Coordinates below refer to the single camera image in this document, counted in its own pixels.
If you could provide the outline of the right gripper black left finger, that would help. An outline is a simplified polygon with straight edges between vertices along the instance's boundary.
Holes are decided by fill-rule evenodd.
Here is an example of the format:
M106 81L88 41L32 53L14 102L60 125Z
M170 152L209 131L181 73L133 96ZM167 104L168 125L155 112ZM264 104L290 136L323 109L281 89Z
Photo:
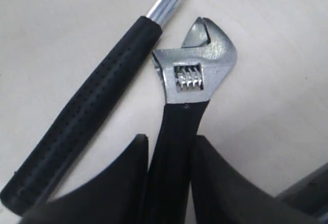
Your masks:
M76 190L28 211L21 223L138 223L149 144L137 134L120 156Z

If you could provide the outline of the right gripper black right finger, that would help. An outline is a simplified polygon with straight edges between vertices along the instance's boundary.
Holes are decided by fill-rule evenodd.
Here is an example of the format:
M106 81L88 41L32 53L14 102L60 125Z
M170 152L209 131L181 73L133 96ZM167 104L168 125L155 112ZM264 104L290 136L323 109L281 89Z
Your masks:
M202 135L191 164L197 223L321 223L248 181Z

